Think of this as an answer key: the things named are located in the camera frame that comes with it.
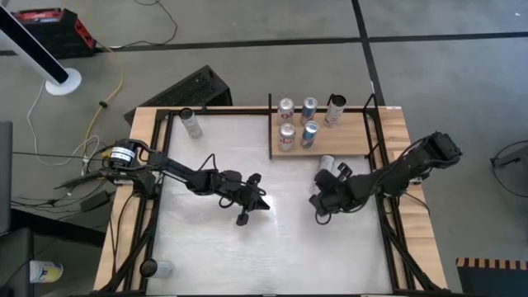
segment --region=wooden table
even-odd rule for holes
[[[172,107],[173,110],[180,110],[182,107]],[[231,106],[218,107],[221,109],[267,109],[266,106]],[[134,123],[130,132],[130,138],[143,140],[146,144],[150,144],[153,133],[154,118],[156,116],[157,107],[141,107],[136,110]],[[389,153],[390,161],[396,159],[399,154],[410,145],[407,126],[403,117],[403,111],[400,107],[381,106],[379,108],[381,124],[384,132],[384,139]],[[161,149],[164,140],[164,131],[166,121],[162,123],[160,135],[158,137],[158,149]],[[131,186],[120,186],[115,195],[115,201],[111,214],[111,222],[114,230],[117,230],[117,220],[126,199],[130,196],[132,191]],[[418,197],[425,202],[422,188],[420,186],[410,186],[408,192],[411,195]],[[130,245],[134,232],[134,225],[136,215],[139,208],[139,199],[133,199],[129,202],[124,210],[122,223],[120,226],[120,241],[117,249],[116,265],[119,267],[126,259],[130,252]],[[403,230],[407,240],[408,251],[412,254],[418,265],[431,277],[431,279],[440,287],[446,287],[446,279],[442,269],[440,256],[436,247],[435,236],[432,231],[431,221],[427,214],[427,210],[423,205],[418,204],[412,199],[402,197],[399,206],[399,211],[402,217]],[[143,253],[139,254],[138,259],[143,259]],[[394,260],[397,267],[398,281],[400,288],[407,288],[405,284],[405,276],[403,273],[403,263],[394,249]],[[101,260],[99,262],[99,269],[95,280],[94,290],[100,289],[111,278],[112,272],[112,246],[111,246],[111,232],[110,226],[106,232],[106,241],[102,249]],[[139,265],[141,261],[136,261],[136,269],[134,271],[134,278],[132,282],[132,289],[139,288]]]

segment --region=black metal frame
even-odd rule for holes
[[[225,116],[225,115],[268,116],[268,125],[269,125],[268,137],[269,137],[269,145],[270,145],[269,157],[272,158],[272,155],[271,155],[271,115],[275,113],[276,111],[272,109],[271,103],[272,103],[272,97],[271,97],[271,94],[269,94],[267,109],[255,109],[255,108],[207,109],[206,107],[204,107],[201,110],[195,111],[195,113],[197,115],[204,115],[204,116]],[[320,110],[317,110],[317,112],[326,112],[326,110],[320,109]],[[388,157],[387,149],[386,149],[385,142],[384,142],[383,130],[382,130],[381,122],[380,122],[379,105],[377,102],[376,95],[375,94],[370,95],[365,106],[363,106],[362,108],[361,107],[346,108],[345,112],[361,113],[363,115],[363,119],[365,122],[365,132],[366,132],[367,142],[368,142],[369,150],[370,150],[370,152],[367,155],[365,155],[365,158],[369,160],[370,170],[374,171],[376,169],[376,160],[375,160],[375,150],[376,149],[378,149],[380,152],[383,165],[385,166],[389,164],[389,157]],[[165,129],[162,152],[164,154],[168,154],[168,147],[169,147],[169,144],[171,141],[171,135],[172,135],[173,119],[175,116],[178,115],[178,113],[179,111],[171,111],[171,110],[158,110],[157,111],[156,119],[154,123],[154,129],[153,129],[153,137],[152,137],[152,141],[150,145],[151,149],[157,148],[158,137],[159,137],[159,133],[161,130],[161,123],[163,120],[167,120],[167,127]],[[373,139],[372,139],[371,132],[370,132],[370,123],[369,123],[370,120],[374,122],[376,138],[378,140],[377,144],[375,145],[373,145]],[[158,221],[158,216],[159,216],[160,200],[161,199],[156,199],[154,201],[152,213],[151,213],[151,215],[153,216],[156,222]],[[377,204],[377,209],[378,209],[379,222],[381,223],[383,217],[387,214],[384,212],[384,204],[381,199],[376,199],[376,204]],[[391,199],[390,204],[393,208],[391,215],[393,216],[392,219],[396,227],[395,228],[396,234],[398,238],[402,241],[402,244],[404,245],[404,247],[407,247],[405,243],[405,236],[403,234],[403,226],[402,226],[400,213],[398,211],[398,207],[396,206],[396,200]],[[140,201],[140,204],[139,204],[138,215],[136,218],[136,225],[134,227],[134,236],[132,238],[132,243],[133,243],[132,246],[134,246],[134,243],[138,242],[139,237],[141,235],[145,212],[146,212],[146,201],[142,200]],[[389,279],[390,279],[393,293],[396,293],[397,290],[399,290],[400,288],[399,288],[399,283],[398,283],[398,276],[396,273],[396,267],[394,263],[393,249],[389,241],[389,238],[383,233],[382,233],[382,237],[383,237],[383,243],[384,243],[385,256],[387,258]],[[155,240],[155,236],[152,236],[151,239],[148,241],[144,259],[150,258],[152,256],[154,240]],[[405,263],[403,263],[403,266],[405,268],[405,277],[406,277],[406,281],[408,285],[407,288],[410,290],[414,290],[415,286],[414,286],[413,275]],[[129,271],[129,274],[125,278],[124,290],[131,289],[130,287],[131,287],[133,273],[134,271]],[[144,277],[141,277],[139,292],[146,292],[147,284],[148,284],[148,280]]]

